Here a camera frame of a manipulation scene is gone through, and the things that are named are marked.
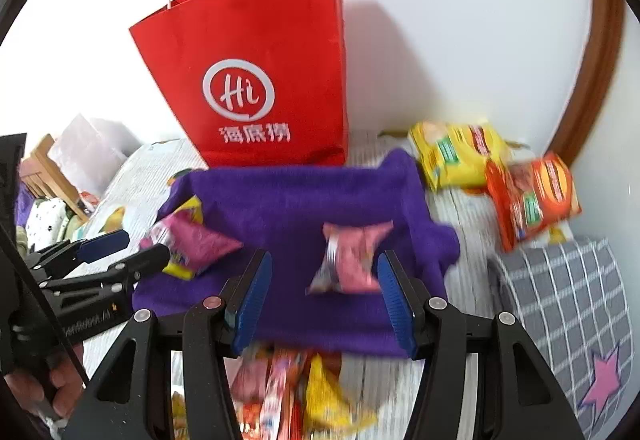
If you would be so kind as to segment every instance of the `wooden bed frame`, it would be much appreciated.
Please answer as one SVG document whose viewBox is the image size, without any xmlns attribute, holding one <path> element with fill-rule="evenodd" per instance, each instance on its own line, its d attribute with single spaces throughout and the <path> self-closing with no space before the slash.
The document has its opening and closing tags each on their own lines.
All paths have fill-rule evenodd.
<svg viewBox="0 0 640 440">
<path fill-rule="evenodd" d="M 548 150 L 569 166 L 598 120 L 618 63 L 625 0 L 591 0 L 591 27 L 569 102 Z"/>
<path fill-rule="evenodd" d="M 35 197 L 62 198 L 72 211 L 87 222 L 89 217 L 78 207 L 78 190 L 62 174 L 60 168 L 47 156 L 54 140 L 46 134 L 31 154 L 20 163 L 20 180 Z"/>
</svg>

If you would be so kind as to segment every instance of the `white circle logo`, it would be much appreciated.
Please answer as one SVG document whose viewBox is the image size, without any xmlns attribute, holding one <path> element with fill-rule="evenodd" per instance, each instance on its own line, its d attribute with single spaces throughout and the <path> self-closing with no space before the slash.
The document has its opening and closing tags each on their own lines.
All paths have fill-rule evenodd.
<svg viewBox="0 0 640 440">
<path fill-rule="evenodd" d="M 253 74 L 261 83 L 264 88 L 264 103 L 262 107 L 253 115 L 248 113 L 237 113 L 234 110 L 236 107 L 244 108 L 244 104 L 258 104 L 260 102 L 260 95 L 254 96 L 254 85 L 251 79 L 242 77 L 238 74 L 236 77 L 232 76 L 231 70 L 225 74 L 225 86 L 222 93 L 213 93 L 211 91 L 211 83 L 214 77 L 228 68 L 236 68 L 244 70 Z M 273 107 L 275 101 L 275 90 L 273 89 L 273 83 L 264 71 L 250 63 L 249 61 L 243 61 L 242 59 L 224 59 L 214 64 L 207 73 L 204 74 L 202 80 L 202 93 L 204 98 L 209 103 L 209 106 L 215 110 L 219 115 L 229 118 L 231 120 L 239 120 L 241 122 L 251 122 L 252 120 L 259 120 L 269 113 Z"/>
</svg>

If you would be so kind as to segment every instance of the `gray plaid pillow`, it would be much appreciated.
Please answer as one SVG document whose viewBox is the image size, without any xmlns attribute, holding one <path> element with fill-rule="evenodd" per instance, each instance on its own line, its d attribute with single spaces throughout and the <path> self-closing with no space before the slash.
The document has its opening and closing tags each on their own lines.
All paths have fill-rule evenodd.
<svg viewBox="0 0 640 440">
<path fill-rule="evenodd" d="M 634 354 L 608 240 L 578 237 L 494 254 L 488 273 L 495 308 L 520 320 L 590 438 L 618 408 Z"/>
</svg>

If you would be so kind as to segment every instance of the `snack pile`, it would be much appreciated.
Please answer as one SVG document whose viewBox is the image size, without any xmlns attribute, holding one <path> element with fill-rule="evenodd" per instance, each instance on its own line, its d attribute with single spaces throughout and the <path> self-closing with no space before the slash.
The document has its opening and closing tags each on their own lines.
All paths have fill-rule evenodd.
<svg viewBox="0 0 640 440">
<path fill-rule="evenodd" d="M 374 412 L 342 394 L 340 366 L 339 354 L 254 348 L 231 383 L 242 438 L 332 440 L 375 424 Z M 172 403 L 176 438 L 188 440 L 184 398 L 174 393 Z"/>
<path fill-rule="evenodd" d="M 505 252 L 546 230 L 549 242 L 564 241 L 565 220 L 582 212 L 574 178 L 558 155 L 533 158 L 490 124 L 420 122 L 408 138 L 432 191 L 460 187 L 492 198 Z M 522 151 L 532 158 L 523 160 Z"/>
</svg>

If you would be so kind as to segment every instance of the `white wall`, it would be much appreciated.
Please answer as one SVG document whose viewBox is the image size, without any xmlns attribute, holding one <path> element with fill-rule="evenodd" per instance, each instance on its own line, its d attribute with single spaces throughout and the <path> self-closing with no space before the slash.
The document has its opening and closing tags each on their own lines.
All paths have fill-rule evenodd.
<svg viewBox="0 0 640 440">
<path fill-rule="evenodd" d="M 0 133 L 28 130 L 33 145 L 80 111 L 142 141 L 180 134 L 127 30 L 165 2 L 29 0 L 0 47 Z M 345 2 L 353 128 L 488 118 L 545 148 L 574 85 L 590 0 Z"/>
<path fill-rule="evenodd" d="M 640 22 L 626 11 L 620 58 L 596 125 L 572 166 L 583 214 L 572 222 L 576 233 L 608 236 L 618 261 L 629 304 L 636 357 L 630 385 L 640 387 Z M 622 417 L 636 395 L 627 392 Z M 606 438 L 603 427 L 594 440 Z"/>
</svg>

